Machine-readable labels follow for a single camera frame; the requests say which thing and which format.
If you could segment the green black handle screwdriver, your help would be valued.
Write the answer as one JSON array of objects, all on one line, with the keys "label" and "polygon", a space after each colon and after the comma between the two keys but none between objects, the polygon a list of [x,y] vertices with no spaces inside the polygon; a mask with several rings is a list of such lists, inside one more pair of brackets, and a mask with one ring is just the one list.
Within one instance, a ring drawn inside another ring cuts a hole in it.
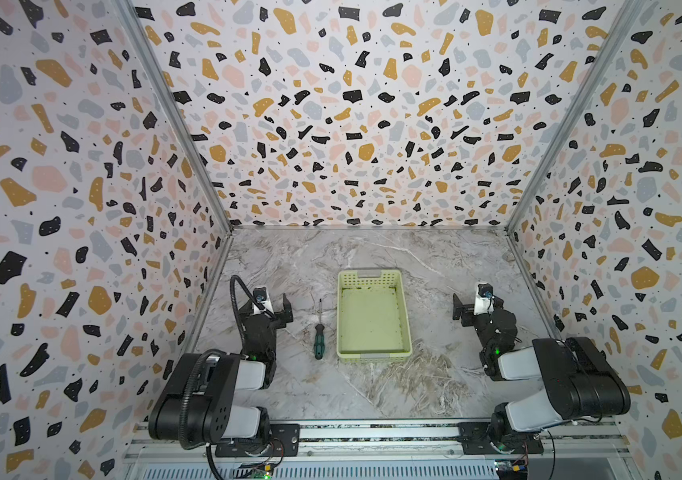
[{"label": "green black handle screwdriver", "polygon": [[315,340],[314,340],[314,357],[317,360],[322,360],[325,355],[325,326],[323,324],[323,301],[319,300],[317,309],[318,321],[315,325]]}]

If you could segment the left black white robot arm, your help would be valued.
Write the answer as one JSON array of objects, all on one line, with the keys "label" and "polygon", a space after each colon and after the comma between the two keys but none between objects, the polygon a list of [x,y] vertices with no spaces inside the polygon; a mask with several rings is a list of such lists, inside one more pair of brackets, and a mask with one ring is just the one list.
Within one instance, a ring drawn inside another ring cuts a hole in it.
[{"label": "left black white robot arm", "polygon": [[154,440],[176,441],[186,449],[215,445],[224,455],[263,455],[276,442],[266,408],[235,403],[239,391],[267,389],[277,367],[277,333],[293,321],[292,305],[282,297],[282,308],[272,309],[268,292],[263,309],[251,301],[237,309],[245,346],[239,353],[210,349],[187,353],[174,368],[149,415]]}]

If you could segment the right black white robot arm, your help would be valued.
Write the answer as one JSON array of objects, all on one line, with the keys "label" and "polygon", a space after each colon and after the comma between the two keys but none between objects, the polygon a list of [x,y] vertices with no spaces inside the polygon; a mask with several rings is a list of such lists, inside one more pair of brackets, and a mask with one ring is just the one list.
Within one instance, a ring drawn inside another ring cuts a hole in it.
[{"label": "right black white robot arm", "polygon": [[539,391],[497,405],[489,421],[461,423],[466,453],[541,453],[536,435],[551,427],[629,412],[628,387],[589,338],[537,338],[519,348],[517,318],[490,284],[477,285],[472,303],[454,296],[452,318],[474,329],[483,371],[492,380],[542,382]]}]

